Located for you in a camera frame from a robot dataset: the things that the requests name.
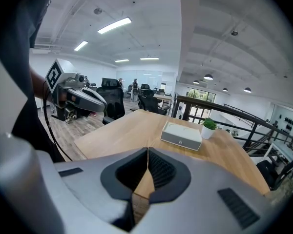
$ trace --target small potted plant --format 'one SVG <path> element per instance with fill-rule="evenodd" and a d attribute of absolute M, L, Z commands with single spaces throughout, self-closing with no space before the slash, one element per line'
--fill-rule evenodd
<path fill-rule="evenodd" d="M 203 121 L 203 128 L 201 132 L 201 136 L 204 139 L 209 139 L 212 134 L 215 132 L 217 124 L 211 118 L 206 118 Z"/>

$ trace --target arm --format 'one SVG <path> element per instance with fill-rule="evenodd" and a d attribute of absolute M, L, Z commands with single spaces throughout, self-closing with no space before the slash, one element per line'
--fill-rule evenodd
<path fill-rule="evenodd" d="M 34 71 L 34 69 L 32 67 L 30 67 L 30 76 L 31 76 L 31 80 L 32 80 L 32 83 L 33 83 L 35 97 L 43 99 L 44 94 L 48 94 L 48 92 L 50 91 L 47 83 L 45 82 L 44 77 L 42 77 L 41 75 L 38 75 L 36 73 L 36 71 Z M 52 102 L 51 94 L 49 94 L 47 100 Z M 61 93 L 60 94 L 59 101 L 66 101 L 66 93 Z"/>
<path fill-rule="evenodd" d="M 47 83 L 44 83 L 45 79 L 44 77 L 38 75 L 32 67 L 30 67 L 30 76 L 32 79 L 32 83 L 33 83 L 33 88 L 34 88 L 34 94 L 35 97 L 38 97 L 40 99 L 43 99 L 44 95 L 42 94 L 43 92 L 46 93 L 46 91 L 49 91 L 48 85 Z M 51 101 L 51 94 L 48 96 L 47 98 L 48 101 Z"/>

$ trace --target wooden floor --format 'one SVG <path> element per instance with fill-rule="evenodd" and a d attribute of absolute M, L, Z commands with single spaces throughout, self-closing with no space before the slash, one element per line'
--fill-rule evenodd
<path fill-rule="evenodd" d="M 131 102 L 128 98 L 124 98 L 124 108 L 125 114 L 130 114 L 132 112 L 130 109 L 138 109 L 139 107 L 137 102 Z M 75 119 L 69 124 L 51 117 L 50 107 L 47 107 L 47 113 L 54 136 L 67 155 L 72 160 L 85 159 L 85 156 L 74 144 L 74 140 L 102 127 L 103 113 L 98 113 L 96 117 L 89 116 L 87 118 Z M 38 109 L 38 117 L 49 134 L 44 115 L 40 109 Z"/>

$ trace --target fluorescent light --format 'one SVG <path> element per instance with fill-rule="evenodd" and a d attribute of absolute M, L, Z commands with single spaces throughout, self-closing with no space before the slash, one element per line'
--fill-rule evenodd
<path fill-rule="evenodd" d="M 129 60 L 128 59 L 115 60 L 115 62 L 123 62 L 123 61 L 129 61 Z"/>
<path fill-rule="evenodd" d="M 143 58 L 140 58 L 140 60 L 159 60 L 158 57 L 143 57 Z"/>
<path fill-rule="evenodd" d="M 100 29 L 98 32 L 100 34 L 103 34 L 103 33 L 107 32 L 107 31 L 110 31 L 112 29 L 115 29 L 115 28 L 117 28 L 119 26 L 122 26 L 122 25 L 125 25 L 125 24 L 128 24 L 128 23 L 131 23 L 131 20 L 129 18 L 125 18 L 125 19 L 116 21 L 116 22 L 108 25 L 108 26 L 104 27 L 103 29 Z"/>
<path fill-rule="evenodd" d="M 74 50 L 78 51 L 80 50 L 82 47 L 84 47 L 88 42 L 87 41 L 83 41 L 81 44 L 79 44 Z"/>

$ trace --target window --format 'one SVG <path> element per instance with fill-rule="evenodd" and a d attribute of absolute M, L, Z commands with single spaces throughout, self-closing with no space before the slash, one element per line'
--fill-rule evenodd
<path fill-rule="evenodd" d="M 204 101 L 214 103 L 216 94 L 206 92 L 206 91 L 203 91 L 203 90 L 199 90 L 199 89 L 194 89 L 194 88 L 189 88 L 189 89 L 190 90 L 189 90 L 189 92 L 187 92 L 187 95 L 186 95 L 187 97 L 195 98 L 195 99 L 201 99 L 201 100 L 204 100 Z M 200 108 L 198 106 L 191 106 L 191 110 L 190 110 L 189 115 L 193 116 L 193 117 L 199 117 L 199 118 L 208 118 L 209 115 L 210 115 L 210 110 L 209 109 L 203 109 L 203 108 Z M 202 124 L 202 121 L 200 119 L 193 118 L 193 117 L 189 117 L 190 122 Z"/>
<path fill-rule="evenodd" d="M 215 100 L 216 94 L 206 92 L 199 89 L 189 88 L 189 92 L 187 92 L 187 97 L 195 98 L 195 99 L 201 99 L 208 102 L 213 102 Z"/>

